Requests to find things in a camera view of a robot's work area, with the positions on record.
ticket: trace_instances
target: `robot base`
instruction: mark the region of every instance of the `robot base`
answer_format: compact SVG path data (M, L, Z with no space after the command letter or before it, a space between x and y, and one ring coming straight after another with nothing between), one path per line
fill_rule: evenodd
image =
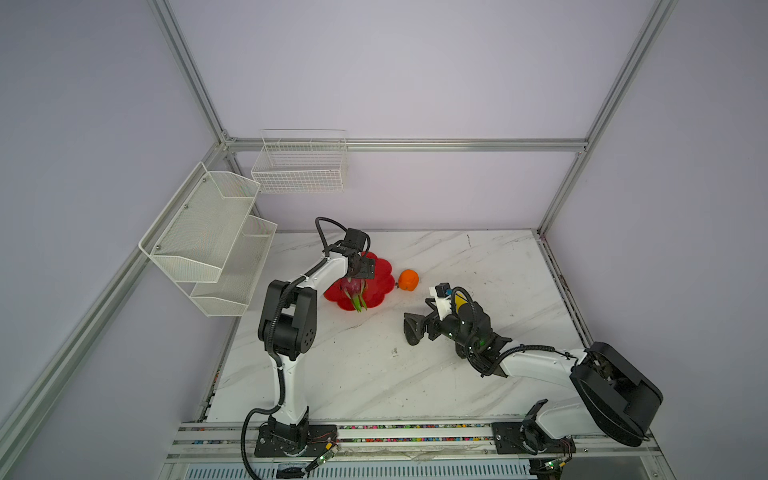
M492 423L491 428L493 430L493 440L496 444L496 453L499 455L510 454L529 454L537 455L537 452L532 452L524 447L529 443L537 444L538 448L542 448L538 453L543 455L562 455L563 445L558 443L549 442L549 439L539 438L531 439L529 435L535 434L530 429L526 429L523 426L523 422L497 422ZM572 439L564 439L571 446L571 452L574 452L576 446Z
M317 457L324 453L326 443L336 441L336 425L310 425L309 417L307 409L298 425L285 425L270 415L259 427L253 455L257 458Z

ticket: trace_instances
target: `wire basket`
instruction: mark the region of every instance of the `wire basket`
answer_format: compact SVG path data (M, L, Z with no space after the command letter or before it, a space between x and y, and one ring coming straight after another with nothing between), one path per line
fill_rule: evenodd
M249 215L216 283L197 283L190 299L208 316L242 316L266 262L277 225Z
M168 204L171 220L161 214L139 242L207 316L241 316L250 305L277 230L250 214L258 191L250 178L198 164Z
M265 194L343 192L344 130L262 130L264 146L251 175Z
M217 282L258 190L250 178L204 171L147 255L174 282Z

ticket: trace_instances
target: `marble surface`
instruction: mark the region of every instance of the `marble surface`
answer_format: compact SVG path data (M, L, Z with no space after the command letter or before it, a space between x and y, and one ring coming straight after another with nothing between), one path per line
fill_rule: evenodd
M488 419L522 415L539 399L575 394L534 379L480 378L457 357L453 342L426 336L410 346L404 312L427 314L428 288L441 282L466 288L491 317L494 331L513 343L581 348L576 330L528 230L371 233L371 251L421 276L415 292L397 288L381 306L345 312L319 298L317 338L306 358L313 420ZM321 254L317 233L278 233L253 302L225 363L208 422L240 422L254 407L275 403L272 371L257 327L267 285L291 280ZM252 422L259 422L258 415Z

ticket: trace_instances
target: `yellow component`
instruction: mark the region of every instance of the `yellow component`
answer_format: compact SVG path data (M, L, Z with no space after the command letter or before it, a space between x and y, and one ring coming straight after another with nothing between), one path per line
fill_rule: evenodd
M458 309L467 303L467 299L464 298L460 293L456 293L456 311L458 312Z

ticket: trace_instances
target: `gray wall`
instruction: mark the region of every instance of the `gray wall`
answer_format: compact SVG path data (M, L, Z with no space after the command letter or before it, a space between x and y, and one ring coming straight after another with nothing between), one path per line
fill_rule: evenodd
M213 137L145 0L3 2L0 45L3 422ZM229 325L150 272L16 478L151 476Z
M549 234L595 339L664 394L679 480L765 476L766 21L681 0Z
M210 387L231 319L208 319L155 266L104 334L13 480L154 480Z
M583 138L654 0L171 3L236 137ZM256 160L238 157L247 170ZM259 209L281 230L312 230L318 215L361 228L531 228L572 159L356 152L344 194L263 195Z

